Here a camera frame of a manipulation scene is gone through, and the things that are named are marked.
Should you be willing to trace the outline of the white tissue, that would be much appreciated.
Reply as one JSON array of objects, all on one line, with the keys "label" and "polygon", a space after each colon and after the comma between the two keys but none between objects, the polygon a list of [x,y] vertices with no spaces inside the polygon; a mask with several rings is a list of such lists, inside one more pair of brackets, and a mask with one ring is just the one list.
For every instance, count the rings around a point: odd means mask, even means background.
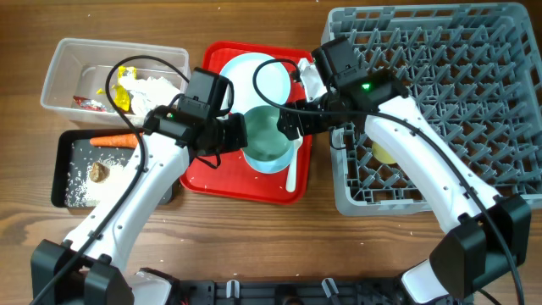
[{"label": "white tissue", "polygon": [[171,100],[180,93],[179,88],[163,77],[132,79],[123,76],[119,84],[131,95],[131,111],[134,115],[143,117],[157,106],[169,105]]}]

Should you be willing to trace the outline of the green bowl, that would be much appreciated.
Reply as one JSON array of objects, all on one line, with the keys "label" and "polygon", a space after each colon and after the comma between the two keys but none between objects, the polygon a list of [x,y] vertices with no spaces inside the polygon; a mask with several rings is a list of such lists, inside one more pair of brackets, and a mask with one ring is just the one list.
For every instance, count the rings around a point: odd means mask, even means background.
[{"label": "green bowl", "polygon": [[257,161],[274,161],[288,152],[291,141],[279,131],[279,109],[272,106],[258,106],[244,115],[246,122],[247,147],[243,153]]}]

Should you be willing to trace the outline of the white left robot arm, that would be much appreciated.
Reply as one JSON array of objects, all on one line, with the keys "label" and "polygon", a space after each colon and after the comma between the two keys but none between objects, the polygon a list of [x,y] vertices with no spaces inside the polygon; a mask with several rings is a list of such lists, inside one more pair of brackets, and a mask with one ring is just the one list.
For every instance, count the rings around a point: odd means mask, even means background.
[{"label": "white left robot arm", "polygon": [[159,106],[135,132],[120,194],[99,203],[62,243],[42,241],[32,253],[35,304],[180,304],[178,279],[141,269],[125,277],[131,250],[163,194],[200,156],[247,144],[242,114]]}]

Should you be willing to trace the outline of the orange carrot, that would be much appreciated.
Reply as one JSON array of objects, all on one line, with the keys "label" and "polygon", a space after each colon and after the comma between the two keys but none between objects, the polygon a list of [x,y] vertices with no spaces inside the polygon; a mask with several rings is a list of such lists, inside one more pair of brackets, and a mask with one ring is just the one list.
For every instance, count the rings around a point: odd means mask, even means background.
[{"label": "orange carrot", "polygon": [[139,145],[139,142],[134,134],[124,134],[93,137],[90,139],[90,144],[94,147],[123,147],[135,149]]}]

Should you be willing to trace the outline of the white rice pile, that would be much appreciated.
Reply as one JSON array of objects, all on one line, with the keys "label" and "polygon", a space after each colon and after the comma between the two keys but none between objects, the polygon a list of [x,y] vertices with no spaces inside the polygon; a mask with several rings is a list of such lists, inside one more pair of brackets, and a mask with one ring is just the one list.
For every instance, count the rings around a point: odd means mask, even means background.
[{"label": "white rice pile", "polygon": [[[66,175],[64,205],[68,208],[90,208],[111,195],[121,195],[134,176],[123,173],[133,152],[129,148],[94,147],[87,139],[74,141]],[[92,182],[88,177],[95,162],[109,169],[108,178],[100,183]]]}]

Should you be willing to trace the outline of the yellow plastic cup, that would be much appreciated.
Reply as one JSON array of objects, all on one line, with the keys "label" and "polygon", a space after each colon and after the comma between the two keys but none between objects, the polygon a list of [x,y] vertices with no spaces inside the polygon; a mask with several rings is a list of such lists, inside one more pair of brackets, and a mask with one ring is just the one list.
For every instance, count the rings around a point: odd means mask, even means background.
[{"label": "yellow plastic cup", "polygon": [[372,143],[372,154],[382,164],[396,163],[395,159],[375,141]]}]

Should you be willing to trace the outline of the yellow snack wrapper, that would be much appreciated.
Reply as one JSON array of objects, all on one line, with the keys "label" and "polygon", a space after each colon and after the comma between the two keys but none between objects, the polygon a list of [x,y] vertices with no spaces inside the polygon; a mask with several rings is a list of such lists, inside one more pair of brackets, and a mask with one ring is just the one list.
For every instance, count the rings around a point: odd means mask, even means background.
[{"label": "yellow snack wrapper", "polygon": [[130,111],[131,99],[128,91],[121,85],[121,81],[136,80],[136,77],[137,68],[133,66],[120,66],[117,70],[117,83],[112,85],[112,89],[115,91],[113,102],[124,113],[128,113]]}]

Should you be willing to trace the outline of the red serving tray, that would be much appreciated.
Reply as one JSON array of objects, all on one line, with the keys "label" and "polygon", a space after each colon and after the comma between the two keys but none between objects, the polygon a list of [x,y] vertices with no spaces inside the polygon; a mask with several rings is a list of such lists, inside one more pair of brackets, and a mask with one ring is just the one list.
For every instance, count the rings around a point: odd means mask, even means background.
[{"label": "red serving tray", "polygon": [[[288,58],[298,62],[310,59],[308,51],[271,47],[242,42],[219,41],[207,48],[202,67],[219,72],[232,58],[243,53],[266,53],[274,58]],[[182,186],[193,192],[236,199],[290,205],[300,200],[307,189],[312,138],[306,136],[298,150],[296,189],[285,189],[288,170],[276,174],[262,174],[252,169],[241,151],[223,154],[217,169],[196,160],[180,177]]]}]

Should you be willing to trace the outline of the red snack wrapper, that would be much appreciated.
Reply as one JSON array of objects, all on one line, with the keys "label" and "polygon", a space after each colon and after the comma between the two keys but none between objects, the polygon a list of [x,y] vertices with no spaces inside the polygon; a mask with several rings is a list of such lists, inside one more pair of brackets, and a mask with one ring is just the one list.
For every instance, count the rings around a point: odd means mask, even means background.
[{"label": "red snack wrapper", "polygon": [[105,113],[108,111],[105,105],[93,99],[88,99],[86,97],[73,96],[73,100],[76,105],[78,105],[80,108],[83,108],[84,110],[102,112],[102,113]]}]

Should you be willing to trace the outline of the brown food scrap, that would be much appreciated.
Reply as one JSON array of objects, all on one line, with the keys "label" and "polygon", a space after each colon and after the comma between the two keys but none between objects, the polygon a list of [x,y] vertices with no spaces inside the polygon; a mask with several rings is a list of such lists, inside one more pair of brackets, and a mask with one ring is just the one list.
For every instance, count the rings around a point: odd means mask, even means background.
[{"label": "brown food scrap", "polygon": [[109,176],[109,169],[105,165],[95,162],[92,164],[88,177],[92,182],[100,183]]}]

